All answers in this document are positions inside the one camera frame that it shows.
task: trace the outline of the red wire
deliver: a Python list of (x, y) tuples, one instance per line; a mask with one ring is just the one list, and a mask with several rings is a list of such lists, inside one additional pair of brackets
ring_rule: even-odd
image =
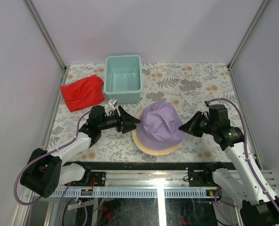
[(192, 222), (191, 222), (191, 221), (186, 221), (186, 220), (184, 219), (184, 217), (182, 217), (182, 216), (181, 216), (181, 221), (182, 221), (182, 223), (183, 223), (184, 225), (192, 225)]
[(109, 212), (106, 216), (105, 216), (105, 219), (106, 220), (108, 220), (108, 222), (110, 222), (111, 221), (111, 219), (112, 219), (112, 212)]
[(94, 184), (96, 183), (96, 179), (95, 178), (92, 179), (91, 179), (91, 190), (93, 191)]

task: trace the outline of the white small object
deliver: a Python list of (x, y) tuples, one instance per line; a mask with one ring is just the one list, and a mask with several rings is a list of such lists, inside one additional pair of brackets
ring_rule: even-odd
[(117, 100), (116, 99), (111, 99), (111, 100), (109, 100), (109, 102), (108, 102), (108, 108), (109, 108), (109, 111), (114, 111), (115, 110), (115, 108), (116, 108), (116, 105), (117, 105)]

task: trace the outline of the black cable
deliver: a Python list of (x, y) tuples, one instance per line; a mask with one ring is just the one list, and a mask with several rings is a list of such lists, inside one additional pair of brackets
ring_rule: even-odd
[(188, 175), (184, 176), (184, 177), (183, 177), (183, 180), (184, 180), (185, 182), (189, 182), (188, 179), (187, 179), (187, 180), (184, 179), (184, 178), (186, 178), (186, 177), (188, 177)]
[(92, 211), (92, 213), (94, 213), (94, 211), (96, 211), (98, 208), (100, 208), (100, 207), (98, 206), (95, 210)]
[(112, 115), (114, 115), (114, 111), (113, 110), (109, 111), (108, 114), (105, 112), (105, 116), (106, 117), (109, 117), (109, 116), (112, 116)]
[(223, 224), (223, 223), (222, 223), (221, 221), (219, 221), (218, 219), (217, 219), (217, 222), (218, 222), (219, 224), (223, 225), (223, 226), (231, 226), (231, 225)]

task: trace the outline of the metal frame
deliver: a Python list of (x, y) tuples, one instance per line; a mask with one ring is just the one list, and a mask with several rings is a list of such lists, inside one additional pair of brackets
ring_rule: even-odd
[(49, 202), (46, 217), (45, 217), (45, 221), (44, 221), (44, 226), (49, 226), (49, 224), (50, 224), (50, 219), (51, 219), (51, 215), (52, 215), (52, 212), (53, 212), (53, 207), (54, 207), (54, 203)]
[(65, 65), (63, 59), (61, 58), (60, 54), (58, 53), (58, 50), (56, 49), (54, 42), (50, 38), (50, 35), (47, 32), (47, 29), (46, 29), (40, 15), (38, 14), (37, 9), (35, 8), (32, 0), (23, 0), (23, 1), (26, 4), (27, 8), (29, 9), (32, 17), (34, 18), (34, 21), (36, 22), (41, 34), (43, 35), (43, 38), (45, 39), (48, 47), (50, 48), (50, 51), (53, 53), (57, 63), (59, 64), (59, 67), (62, 70), (65, 70), (66, 65)]
[(235, 215), (236, 215), (236, 221), (239, 223), (239, 225), (244, 225), (242, 218), (241, 218), (241, 213), (239, 212), (239, 209), (234, 208)]
[(233, 89), (234, 89), (234, 93), (236, 95), (236, 99), (239, 101), (238, 102), (239, 109), (243, 113), (242, 115), (243, 115), (243, 118), (244, 118), (244, 122), (246, 123), (248, 140), (250, 142), (252, 150), (255, 152), (255, 154), (257, 156), (257, 162), (259, 163), (260, 168), (263, 169), (263, 164), (262, 164), (261, 159), (259, 158), (259, 151), (258, 151), (256, 143), (255, 143), (255, 139), (254, 139), (254, 136), (253, 136), (253, 133), (252, 133), (252, 130), (251, 130), (251, 126), (250, 126), (248, 118), (246, 117), (247, 113), (246, 113), (246, 110), (243, 106), (242, 99), (239, 95), (239, 88), (238, 88), (238, 86), (235, 82), (234, 75), (233, 75), (233, 72), (232, 72), (231, 68), (229, 69), (229, 73), (230, 73), (230, 78), (231, 78), (231, 83), (232, 83), (232, 86), (233, 86)]
[[(94, 199), (94, 205), (93, 205), (93, 209), (95, 210), (98, 207), (98, 200)], [(94, 213), (92, 214), (92, 220), (91, 220), (91, 226), (94, 226), (97, 222), (97, 211), (94, 211)]]
[(262, 14), (264, 13), (264, 11), (266, 10), (268, 4), (271, 2), (271, 0), (263, 0), (263, 2), (261, 3), (260, 7), (258, 8), (256, 15), (254, 16), (252, 22), (250, 23), (243, 39), (241, 40), (239, 47), (237, 48), (237, 50), (235, 51), (235, 54), (233, 55), (231, 61), (228, 64), (228, 68), (232, 68), (237, 60), (237, 58), (239, 57), (242, 49), (244, 48), (247, 40), (249, 39), (252, 31), (255, 29), (255, 26), (257, 25), (257, 22), (259, 21), (259, 19), (261, 18)]
[[(67, 69), (67, 66), (65, 65), (64, 61), (62, 60), (60, 54), (58, 53), (49, 33), (47, 32), (46, 30), (46, 27), (44, 26), (44, 23), (41, 19), (41, 17), (39, 16), (38, 12), (37, 12), (37, 9), (35, 8), (32, 0), (23, 0), (24, 3), (26, 4), (27, 8), (29, 9), (29, 12), (31, 13), (33, 19), (35, 20), (41, 34), (43, 35), (43, 38), (45, 39), (48, 47), (50, 48), (51, 52), (53, 53), (59, 67), (63, 70), (62, 72), (62, 79), (61, 81), (59, 82), (59, 85), (57, 87), (57, 90), (56, 90), (56, 96), (55, 96), (55, 99), (54, 99), (54, 102), (53, 102), (53, 107), (51, 109), (51, 112), (50, 112), (50, 115), (48, 117), (48, 123), (47, 123), (47, 126), (46, 126), (46, 129), (45, 129), (45, 132), (44, 132), (44, 135), (43, 135), (43, 138), (42, 138), (42, 142), (41, 142), (41, 146), (42, 148), (47, 148), (47, 145), (48, 145), (48, 141), (49, 141), (49, 138), (50, 138), (50, 133), (51, 133), (51, 130), (52, 130), (52, 127), (53, 127), (53, 122), (54, 122), (54, 119), (55, 119), (55, 116), (56, 116), (56, 112), (57, 112), (57, 109), (58, 109), (58, 106), (59, 106), (59, 101), (60, 101), (60, 98), (61, 98), (61, 92), (60, 92), (60, 87), (62, 85), (64, 85), (65, 83), (65, 80), (66, 80), (66, 77), (67, 77), (67, 73), (68, 73), (68, 69)], [(235, 83), (235, 80), (234, 80), (234, 76), (233, 76), (233, 73), (232, 73), (232, 67), (234, 66), (238, 56), (240, 55), (242, 49), (244, 48), (247, 40), (249, 39), (252, 31), (254, 30), (257, 22), (259, 21), (260, 17), (262, 16), (263, 12), (265, 11), (265, 9), (267, 8), (268, 4), (271, 2), (271, 0), (263, 0), (262, 4), (260, 5), (255, 17), (253, 18), (253, 21), (251, 22), (251, 24), (249, 25), (249, 28), (248, 30), (246, 31), (243, 39), (241, 40), (240, 42), (240, 45), (239, 47), (237, 48), (234, 56), (232, 57), (230, 63), (228, 64), (227, 68), (229, 69), (230, 73), (231, 73), (231, 82), (232, 82), (232, 85), (235, 89), (235, 94), (237, 96), (237, 99), (239, 100), (239, 107), (241, 109), (241, 111), (243, 112), (243, 115), (244, 115), (244, 118), (245, 118), (245, 121), (246, 121), (246, 124), (247, 124), (247, 128), (248, 128), (248, 134), (249, 134), (249, 140), (252, 142), (252, 146), (255, 150), (255, 152), (258, 154), (258, 151), (257, 151), (257, 148), (256, 148), (256, 144), (255, 144), (255, 141), (254, 141), (254, 138), (253, 138), (253, 135), (251, 133), (251, 128), (250, 128), (250, 125), (249, 125), (249, 122), (246, 118), (246, 111), (245, 109), (243, 108), (243, 105), (242, 105), (242, 100), (240, 98), (240, 95), (239, 95), (239, 91), (238, 91), (238, 87)], [(239, 179), (239, 177), (237, 177), (237, 173), (236, 171), (231, 171), (234, 173), (234, 177)], [(127, 173), (128, 176), (134, 176), (134, 173), (135, 171), (132, 170), (131, 173)], [(276, 186), (275, 186), (275, 183), (274, 183), (274, 180), (273, 180), (273, 176), (272, 176), (272, 173), (271, 171), (269, 170), (262, 170), (262, 173), (266, 174), (265, 178), (268, 180), (269, 184), (272, 186), (272, 188), (276, 189)], [(111, 183), (111, 177), (109, 177), (109, 175), (111, 175), (111, 171), (108, 170), (108, 175), (107, 175), (107, 183)], [(169, 180), (165, 180), (167, 181), (167, 188), (178, 188), (180, 190), (182, 189), (185, 189), (183, 183), (180, 183), (180, 178), (179, 178), (179, 182), (178, 180), (176, 180), (176, 178), (170, 178)], [(134, 189), (135, 187), (138, 188), (138, 184), (134, 184), (135, 183), (135, 180), (134, 180), (134, 177), (131, 178), (130, 180), (128, 178), (124, 178), (122, 179), (121, 182), (127, 182), (129, 183), (129, 188), (130, 189)], [(148, 189), (154, 189), (155, 187), (152, 186), (151, 184), (149, 184), (149, 186), (146, 186), (146, 188)], [(32, 191), (30, 191), (29, 189), (27, 188), (24, 188), (23, 191), (22, 191), (22, 195), (21, 195), (21, 199), (24, 201), (24, 202), (30, 202), (30, 200), (32, 199), (33, 197), (33, 193)], [(49, 210), (52, 210), (53, 207), (55, 206), (51, 206), (49, 205), (48, 206), (48, 209)], [(22, 206), (22, 205), (17, 205), (16, 207), (16, 211), (15, 211), (15, 214), (14, 214), (14, 219), (11, 223), (12, 226), (16, 226), (16, 225), (19, 225), (19, 226), (23, 226), (26, 224), (26, 220), (27, 220), (27, 214), (28, 214), (28, 211), (29, 211), (29, 206)], [(239, 211), (238, 210), (235, 210), (236, 212), (236, 216), (233, 216), (233, 218), (237, 218), (237, 220), (240, 220), (240, 217), (239, 217)], [(47, 217), (46, 220), (50, 220), (52, 214), (48, 214), (49, 217)]]
[[(70, 187), (64, 197), (83, 198), (153, 198), (157, 196), (157, 188), (161, 185), (165, 189), (167, 198), (207, 198), (207, 190), (216, 190), (216, 187), (190, 187), (189, 182), (183, 180), (188, 175), (187, 170), (95, 170), (106, 172), (105, 187), (97, 187), (93, 193), (86, 193), (84, 189), (91, 187)], [(276, 189), (271, 170), (261, 171), (268, 184)], [(243, 184), (236, 170), (229, 173)], [(49, 198), (59, 198), (62, 196), (65, 186), (58, 187)]]
[[(130, 172), (134, 170), (146, 171), (175, 171), (175, 170), (202, 170), (205, 166), (212, 162), (100, 162), (100, 161), (84, 161), (83, 164), (91, 168), (92, 171), (118, 171), (122, 170)], [(223, 167), (228, 170), (235, 170), (232, 162), (222, 162)]]

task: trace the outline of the white wall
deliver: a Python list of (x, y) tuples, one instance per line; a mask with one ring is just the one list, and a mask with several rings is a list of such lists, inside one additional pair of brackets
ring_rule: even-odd
[(39, 147), (61, 77), (22, 0), (0, 0), (0, 226), (16, 206), (14, 181)]
[(33, 0), (66, 64), (226, 62), (262, 0)]
[(261, 160), (279, 188), (279, 0), (269, 4), (232, 71)]

